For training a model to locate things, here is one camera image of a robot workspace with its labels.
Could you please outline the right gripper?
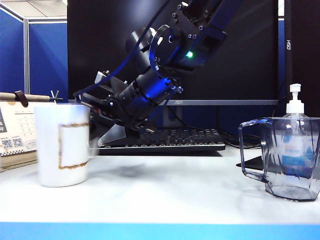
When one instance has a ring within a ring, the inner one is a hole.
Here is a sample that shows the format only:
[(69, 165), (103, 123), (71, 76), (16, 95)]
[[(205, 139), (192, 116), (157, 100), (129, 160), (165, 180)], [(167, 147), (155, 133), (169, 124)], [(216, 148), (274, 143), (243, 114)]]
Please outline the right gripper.
[(150, 121), (147, 116), (129, 115), (113, 96), (107, 99), (99, 99), (86, 92), (75, 92), (73, 96), (77, 103), (91, 108), (91, 115), (99, 124), (111, 127), (112, 123), (114, 123), (97, 141), (99, 147), (125, 139), (125, 127), (133, 130), (150, 127)]

